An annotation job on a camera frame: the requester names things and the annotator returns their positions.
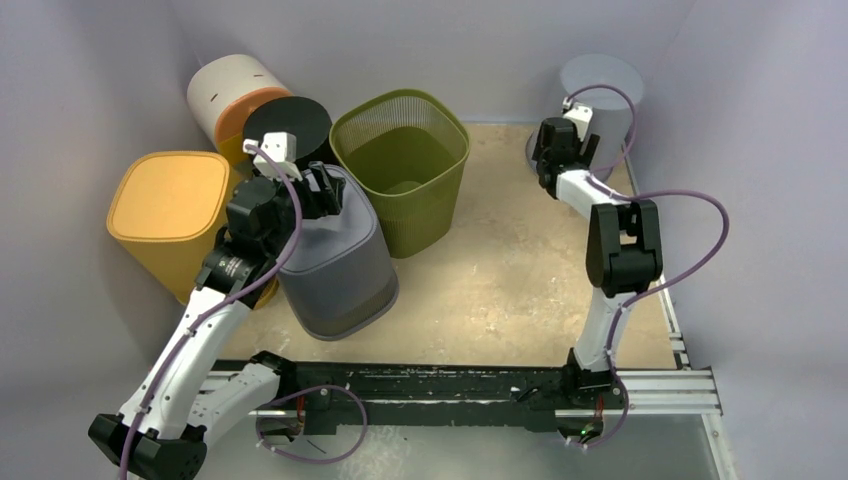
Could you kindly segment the black round waste bin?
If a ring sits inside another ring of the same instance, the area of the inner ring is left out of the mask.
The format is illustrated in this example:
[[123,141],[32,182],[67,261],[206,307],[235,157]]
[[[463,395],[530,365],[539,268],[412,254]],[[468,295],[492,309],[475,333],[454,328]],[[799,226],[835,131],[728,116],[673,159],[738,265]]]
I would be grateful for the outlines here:
[[339,165],[330,146],[329,134],[332,120],[322,104],[301,96],[273,99],[258,107],[248,116],[243,127],[243,138],[261,140],[266,133],[287,132],[296,138],[295,163],[301,169],[320,161]]

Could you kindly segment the light grey round bin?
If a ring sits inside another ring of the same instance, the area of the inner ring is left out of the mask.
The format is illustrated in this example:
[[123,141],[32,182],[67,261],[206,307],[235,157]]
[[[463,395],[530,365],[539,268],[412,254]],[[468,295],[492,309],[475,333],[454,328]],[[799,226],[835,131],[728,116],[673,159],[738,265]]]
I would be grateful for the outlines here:
[[587,134],[598,136],[599,144],[590,169],[605,181],[612,173],[610,166],[631,137],[633,115],[628,104],[637,108],[644,91],[641,74],[629,63],[606,54],[579,55],[560,68],[559,83],[549,95],[551,105],[546,116],[561,116],[563,102],[572,94],[578,103],[592,109]]

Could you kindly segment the olive green waste bin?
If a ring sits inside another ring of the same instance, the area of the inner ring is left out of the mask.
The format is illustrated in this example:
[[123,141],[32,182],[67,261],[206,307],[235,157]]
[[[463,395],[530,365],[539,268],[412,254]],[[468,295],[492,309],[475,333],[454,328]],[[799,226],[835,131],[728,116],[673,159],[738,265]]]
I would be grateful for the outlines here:
[[392,257],[447,234],[470,138],[442,102],[416,89],[384,93],[340,116],[329,143],[368,196]]

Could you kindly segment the dark grey mesh waste bin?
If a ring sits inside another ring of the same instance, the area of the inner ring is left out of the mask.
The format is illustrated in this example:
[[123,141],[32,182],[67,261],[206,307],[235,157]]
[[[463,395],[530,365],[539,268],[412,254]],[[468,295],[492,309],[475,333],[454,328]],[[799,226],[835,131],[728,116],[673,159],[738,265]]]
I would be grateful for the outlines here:
[[334,341],[391,309],[399,282],[367,195],[343,168],[328,165],[326,170],[345,182],[341,212],[303,222],[297,246],[277,278],[304,330]]

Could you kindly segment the yellow ribbed waste bin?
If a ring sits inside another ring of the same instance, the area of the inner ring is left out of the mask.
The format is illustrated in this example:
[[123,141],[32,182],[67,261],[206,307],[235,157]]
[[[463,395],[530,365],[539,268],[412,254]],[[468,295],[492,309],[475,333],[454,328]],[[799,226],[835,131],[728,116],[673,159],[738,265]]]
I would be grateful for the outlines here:
[[246,178],[214,152],[145,155],[123,176],[107,215],[107,230],[185,305],[204,257],[226,222],[226,204]]

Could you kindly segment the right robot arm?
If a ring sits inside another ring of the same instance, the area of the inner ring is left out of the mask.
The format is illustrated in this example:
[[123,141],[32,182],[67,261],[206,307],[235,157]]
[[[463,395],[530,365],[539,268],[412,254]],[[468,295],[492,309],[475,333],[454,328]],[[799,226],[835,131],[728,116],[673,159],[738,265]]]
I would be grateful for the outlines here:
[[658,207],[598,180],[588,169],[598,140],[584,143],[574,121],[549,117],[540,124],[532,154],[539,185],[589,222],[585,268],[592,299],[561,381],[564,399],[576,407],[614,386],[615,354],[629,317],[626,303],[646,292],[663,269]]

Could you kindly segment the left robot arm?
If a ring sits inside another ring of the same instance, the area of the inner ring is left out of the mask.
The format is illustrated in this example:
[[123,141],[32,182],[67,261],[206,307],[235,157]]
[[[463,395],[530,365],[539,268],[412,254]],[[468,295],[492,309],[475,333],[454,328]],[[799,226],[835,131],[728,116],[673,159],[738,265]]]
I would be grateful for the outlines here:
[[256,407],[292,405],[310,393],[297,366],[277,354],[251,357],[228,384],[201,387],[230,336],[295,253],[306,221],[341,213],[349,176],[312,163],[291,176],[275,167],[237,184],[212,249],[170,340],[115,414],[99,414],[88,436],[126,479],[193,479],[214,441]]

